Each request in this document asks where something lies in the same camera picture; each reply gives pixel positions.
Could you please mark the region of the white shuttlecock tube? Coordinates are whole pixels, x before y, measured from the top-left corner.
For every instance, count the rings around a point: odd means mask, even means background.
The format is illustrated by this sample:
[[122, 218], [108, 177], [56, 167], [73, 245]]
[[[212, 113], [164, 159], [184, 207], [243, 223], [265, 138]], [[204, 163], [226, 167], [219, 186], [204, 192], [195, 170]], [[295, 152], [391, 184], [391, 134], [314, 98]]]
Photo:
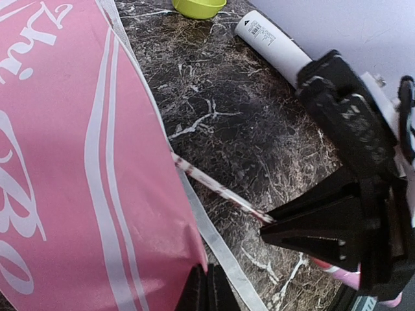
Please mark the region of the white shuttlecock tube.
[[296, 87], [297, 75], [311, 58], [275, 24], [256, 10], [238, 22], [235, 33]]

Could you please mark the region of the pink racket bag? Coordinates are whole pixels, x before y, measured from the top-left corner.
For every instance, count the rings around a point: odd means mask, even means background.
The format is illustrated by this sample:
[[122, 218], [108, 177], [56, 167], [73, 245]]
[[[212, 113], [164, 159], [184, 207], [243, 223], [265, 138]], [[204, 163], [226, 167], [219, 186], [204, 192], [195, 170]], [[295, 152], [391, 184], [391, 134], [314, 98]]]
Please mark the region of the pink racket bag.
[[175, 310], [222, 266], [195, 198], [115, 3], [2, 1], [1, 297]]

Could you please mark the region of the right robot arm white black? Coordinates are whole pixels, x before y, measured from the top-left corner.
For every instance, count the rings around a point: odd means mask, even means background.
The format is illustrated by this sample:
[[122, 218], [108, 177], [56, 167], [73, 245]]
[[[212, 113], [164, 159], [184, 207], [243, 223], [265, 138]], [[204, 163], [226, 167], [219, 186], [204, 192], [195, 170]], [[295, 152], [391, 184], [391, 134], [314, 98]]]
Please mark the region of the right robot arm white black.
[[338, 51], [307, 64], [297, 96], [342, 166], [269, 212], [268, 244], [357, 272], [360, 293], [395, 299], [414, 275], [414, 79], [393, 104]]

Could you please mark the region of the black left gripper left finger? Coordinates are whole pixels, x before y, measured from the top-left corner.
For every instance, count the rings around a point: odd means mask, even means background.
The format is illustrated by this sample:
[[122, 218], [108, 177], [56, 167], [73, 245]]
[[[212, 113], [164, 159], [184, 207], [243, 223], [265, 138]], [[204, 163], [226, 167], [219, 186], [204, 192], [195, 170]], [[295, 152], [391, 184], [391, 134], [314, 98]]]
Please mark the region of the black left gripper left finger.
[[176, 305], [175, 311], [205, 311], [208, 309], [208, 279], [202, 265], [194, 266]]

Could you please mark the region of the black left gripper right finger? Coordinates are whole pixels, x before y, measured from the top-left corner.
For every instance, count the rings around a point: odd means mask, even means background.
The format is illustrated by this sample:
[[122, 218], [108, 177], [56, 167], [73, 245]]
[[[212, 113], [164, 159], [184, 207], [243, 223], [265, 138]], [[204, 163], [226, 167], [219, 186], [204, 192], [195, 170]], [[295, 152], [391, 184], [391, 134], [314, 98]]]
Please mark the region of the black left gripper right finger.
[[207, 305], [210, 311], [240, 311], [226, 274], [220, 265], [210, 264], [208, 266]]

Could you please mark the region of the pink racket top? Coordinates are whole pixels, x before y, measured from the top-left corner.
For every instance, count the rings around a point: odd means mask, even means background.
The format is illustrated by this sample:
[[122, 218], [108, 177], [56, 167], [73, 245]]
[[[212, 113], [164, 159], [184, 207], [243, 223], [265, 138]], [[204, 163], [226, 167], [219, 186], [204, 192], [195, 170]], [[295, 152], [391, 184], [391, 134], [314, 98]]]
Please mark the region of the pink racket top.
[[[267, 216], [264, 212], [254, 209], [252, 204], [232, 192], [225, 186], [221, 185], [218, 181], [214, 180], [198, 168], [191, 165], [189, 162], [176, 155], [172, 154], [174, 164], [184, 173], [197, 180], [213, 192], [217, 193], [219, 196], [223, 197], [225, 200], [232, 202], [236, 207], [240, 208], [244, 212], [247, 212], [254, 217], [258, 218], [260, 221], [268, 224], [272, 222], [272, 218]], [[244, 304], [248, 307], [249, 310], [266, 310], [267, 307], [257, 294], [256, 290], [252, 286], [252, 283], [248, 280], [247, 276], [242, 271], [239, 263], [232, 255], [229, 247], [224, 242], [221, 235], [216, 230], [215, 226], [207, 216], [204, 207], [200, 203], [198, 198], [195, 198], [195, 207], [196, 215], [199, 217], [202, 223], [202, 236], [207, 238], [207, 244], [214, 252], [218, 261], [222, 264], [225, 274], [227, 275], [229, 281], [235, 288], [236, 292], [239, 294], [239, 297], [243, 300]], [[322, 260], [314, 258], [313, 261], [317, 266], [322, 269], [324, 272], [332, 275], [333, 278], [341, 281], [344, 285], [356, 290], [359, 287], [359, 282], [361, 281], [361, 273], [350, 272], [334, 266]]]

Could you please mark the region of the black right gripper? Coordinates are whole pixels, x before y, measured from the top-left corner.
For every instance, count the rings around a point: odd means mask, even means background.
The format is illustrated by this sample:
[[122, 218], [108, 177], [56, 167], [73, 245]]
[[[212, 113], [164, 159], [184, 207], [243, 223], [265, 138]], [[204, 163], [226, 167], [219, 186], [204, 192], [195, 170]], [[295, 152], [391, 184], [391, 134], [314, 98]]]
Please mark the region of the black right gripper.
[[319, 183], [269, 212], [275, 222], [260, 229], [261, 238], [358, 272], [361, 292], [401, 292], [414, 275], [408, 182], [375, 174], [353, 181]]

